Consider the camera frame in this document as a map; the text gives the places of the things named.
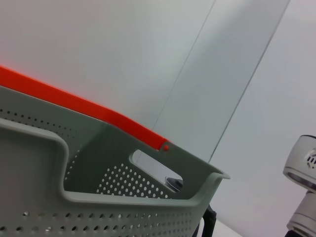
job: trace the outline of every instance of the laundry basket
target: laundry basket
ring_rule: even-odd
[[[136,150],[179,174],[181,191],[134,164]],[[0,236],[190,237],[229,178],[123,115],[4,67],[0,158]]]

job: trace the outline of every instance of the white robot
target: white robot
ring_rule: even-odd
[[[295,143],[283,174],[308,191],[287,227],[303,237],[316,237],[316,137],[301,136]]]

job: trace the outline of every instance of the white background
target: white background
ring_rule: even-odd
[[[299,136],[316,134],[315,12],[291,1],[211,159],[232,178],[211,204],[243,237],[285,236],[306,192],[282,171]]]
[[[154,131],[209,161],[287,3],[216,1]],[[178,177],[146,155],[138,165],[161,181]]]
[[[0,64],[151,128],[213,0],[2,0]]]

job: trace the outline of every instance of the gray plastic basket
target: gray plastic basket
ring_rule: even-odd
[[[179,174],[182,190],[136,166],[136,150]],[[156,150],[109,123],[3,86],[0,151],[4,236],[190,237],[228,178],[170,142]]]

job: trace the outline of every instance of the orange plastic edge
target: orange plastic edge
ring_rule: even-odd
[[[112,124],[156,150],[167,141],[120,113],[3,66],[0,66],[0,85]]]

